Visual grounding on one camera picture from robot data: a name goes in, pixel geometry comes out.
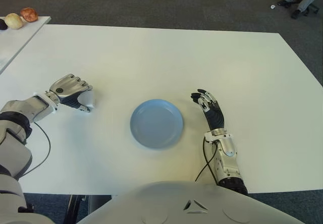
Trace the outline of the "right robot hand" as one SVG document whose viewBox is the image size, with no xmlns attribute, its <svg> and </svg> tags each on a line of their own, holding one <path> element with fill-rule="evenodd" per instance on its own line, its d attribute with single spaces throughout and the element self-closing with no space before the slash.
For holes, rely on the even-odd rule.
<svg viewBox="0 0 323 224">
<path fill-rule="evenodd" d="M 191 93 L 191 99 L 202 108 L 211 131 L 224 128 L 224 115 L 218 101 L 211 93 L 203 89 L 197 89 L 197 92 Z"/>
</svg>

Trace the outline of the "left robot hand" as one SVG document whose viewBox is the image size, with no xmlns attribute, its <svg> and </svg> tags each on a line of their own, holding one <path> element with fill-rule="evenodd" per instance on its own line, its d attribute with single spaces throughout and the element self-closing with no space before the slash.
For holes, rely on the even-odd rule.
<svg viewBox="0 0 323 224">
<path fill-rule="evenodd" d="M 93 87 L 73 74 L 65 75 L 54 82 L 45 95 L 55 104 L 63 104 L 81 111 L 90 112 L 90 107 L 79 102 L 78 97 Z"/>
</svg>

